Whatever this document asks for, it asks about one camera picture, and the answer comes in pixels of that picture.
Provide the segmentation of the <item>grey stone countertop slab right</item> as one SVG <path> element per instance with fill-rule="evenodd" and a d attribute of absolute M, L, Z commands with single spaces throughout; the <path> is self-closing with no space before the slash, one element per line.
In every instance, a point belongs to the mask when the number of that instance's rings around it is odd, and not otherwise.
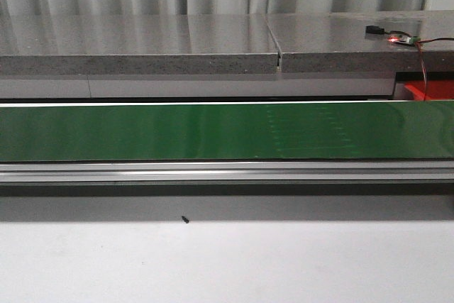
<path fill-rule="evenodd" d="M 281 70 L 294 72 L 453 71 L 453 11 L 269 14 L 266 21 L 281 55 Z M 368 25 L 404 31 L 424 40 L 423 52 L 367 34 Z"/>

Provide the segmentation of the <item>grey stone countertop slab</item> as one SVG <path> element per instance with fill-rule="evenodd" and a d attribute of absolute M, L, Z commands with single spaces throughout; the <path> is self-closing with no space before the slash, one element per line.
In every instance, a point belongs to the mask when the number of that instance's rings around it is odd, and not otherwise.
<path fill-rule="evenodd" d="M 269 14 L 266 21 L 281 55 L 281 70 L 294 72 L 453 71 L 453 11 Z M 424 40 L 423 52 L 367 34 L 368 25 L 404 31 Z"/>
<path fill-rule="evenodd" d="M 1 18 L 3 75 L 269 74 L 278 58 L 259 15 Z"/>

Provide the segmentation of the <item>black usb plug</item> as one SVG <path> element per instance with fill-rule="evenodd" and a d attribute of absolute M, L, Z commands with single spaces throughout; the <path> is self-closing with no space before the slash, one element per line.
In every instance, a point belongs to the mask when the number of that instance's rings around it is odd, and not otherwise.
<path fill-rule="evenodd" d="M 380 26 L 366 26 L 365 33 L 370 35 L 385 35 L 386 30 Z"/>

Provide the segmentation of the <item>green conveyor belt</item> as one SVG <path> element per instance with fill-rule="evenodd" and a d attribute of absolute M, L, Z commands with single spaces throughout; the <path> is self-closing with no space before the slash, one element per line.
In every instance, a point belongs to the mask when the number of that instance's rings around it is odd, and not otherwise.
<path fill-rule="evenodd" d="M 1 109 L 2 162 L 452 156 L 451 101 Z"/>

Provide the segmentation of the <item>small green circuit board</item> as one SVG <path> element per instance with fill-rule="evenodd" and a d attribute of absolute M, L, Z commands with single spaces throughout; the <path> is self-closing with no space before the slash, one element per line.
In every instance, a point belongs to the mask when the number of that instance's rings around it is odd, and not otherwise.
<path fill-rule="evenodd" d="M 407 36 L 407 35 L 391 35 L 388 37 L 388 41 L 395 44 L 415 46 L 420 41 L 418 36 Z"/>

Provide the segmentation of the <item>red plastic bin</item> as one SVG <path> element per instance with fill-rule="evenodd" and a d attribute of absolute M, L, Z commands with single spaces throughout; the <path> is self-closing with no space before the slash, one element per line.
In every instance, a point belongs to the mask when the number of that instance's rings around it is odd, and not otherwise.
<path fill-rule="evenodd" d="M 430 81 L 425 87 L 423 81 L 411 81 L 404 84 L 415 101 L 451 100 L 454 97 L 453 80 Z"/>

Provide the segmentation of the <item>grey stone countertop slab left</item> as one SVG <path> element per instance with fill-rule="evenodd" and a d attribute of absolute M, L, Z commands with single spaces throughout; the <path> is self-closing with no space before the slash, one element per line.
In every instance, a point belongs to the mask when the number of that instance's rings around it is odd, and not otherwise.
<path fill-rule="evenodd" d="M 259 15 L 1 18 L 3 75 L 269 74 L 278 58 Z"/>

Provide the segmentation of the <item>aluminium conveyor side rail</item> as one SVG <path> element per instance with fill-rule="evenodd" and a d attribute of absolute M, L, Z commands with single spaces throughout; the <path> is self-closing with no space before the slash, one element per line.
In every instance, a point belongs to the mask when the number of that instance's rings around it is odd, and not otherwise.
<path fill-rule="evenodd" d="M 452 181 L 451 160 L 21 162 L 1 165 L 2 185 Z"/>

